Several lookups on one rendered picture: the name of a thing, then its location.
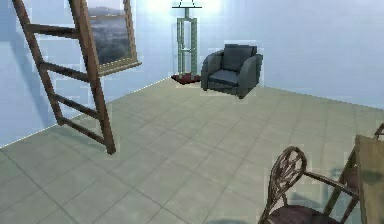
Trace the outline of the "brown wooden ladder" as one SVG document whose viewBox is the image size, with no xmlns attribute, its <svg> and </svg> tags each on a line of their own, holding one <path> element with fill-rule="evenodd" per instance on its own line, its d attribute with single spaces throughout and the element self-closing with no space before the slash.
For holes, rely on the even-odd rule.
<svg viewBox="0 0 384 224">
<path fill-rule="evenodd" d="M 74 28 L 34 24 L 29 19 L 23 0 L 12 0 L 12 3 L 57 123 L 60 126 L 67 125 L 76 129 L 80 133 L 104 145 L 108 154 L 114 154 L 116 152 L 116 146 L 100 82 L 95 44 L 91 35 L 91 26 L 85 0 L 68 0 L 75 25 Z M 86 71 L 80 72 L 47 62 L 41 54 L 37 39 L 35 37 L 36 34 L 77 39 L 81 48 Z M 91 109 L 57 94 L 54 91 L 50 76 L 48 74 L 49 71 L 88 83 L 93 94 L 95 108 Z M 97 119 L 100 124 L 102 135 L 98 135 L 64 117 L 60 108 L 60 103 Z"/>
</svg>

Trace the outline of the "brown wooden table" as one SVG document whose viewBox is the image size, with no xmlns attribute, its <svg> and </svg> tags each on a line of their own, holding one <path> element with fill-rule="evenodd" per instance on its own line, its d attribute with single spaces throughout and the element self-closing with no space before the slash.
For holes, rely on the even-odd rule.
<svg viewBox="0 0 384 224">
<path fill-rule="evenodd" d="M 355 152 L 362 224 L 384 224 L 384 141 L 357 135 Z"/>
</svg>

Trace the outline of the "wooden framed window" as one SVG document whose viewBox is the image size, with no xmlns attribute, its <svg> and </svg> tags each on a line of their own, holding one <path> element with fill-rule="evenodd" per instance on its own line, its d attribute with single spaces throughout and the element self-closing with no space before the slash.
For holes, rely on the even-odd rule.
<svg viewBox="0 0 384 224">
<path fill-rule="evenodd" d="M 137 57 L 131 0 L 85 0 L 98 60 L 106 76 L 141 65 Z"/>
</svg>

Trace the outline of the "green floor lamp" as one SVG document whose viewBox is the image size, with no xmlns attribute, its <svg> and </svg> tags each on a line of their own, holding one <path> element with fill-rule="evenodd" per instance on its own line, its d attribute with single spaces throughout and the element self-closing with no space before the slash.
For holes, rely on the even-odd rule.
<svg viewBox="0 0 384 224">
<path fill-rule="evenodd" d="M 177 73 L 172 79 L 185 85 L 196 83 L 200 80 L 197 74 L 197 19 L 190 16 L 191 9 L 201 9 L 195 0 L 178 0 L 178 4 L 173 9 L 183 9 L 184 16 L 176 20 L 176 40 L 177 40 Z M 190 46 L 185 45 L 185 23 L 190 23 Z M 185 54 L 190 54 L 190 71 L 185 70 Z"/>
</svg>

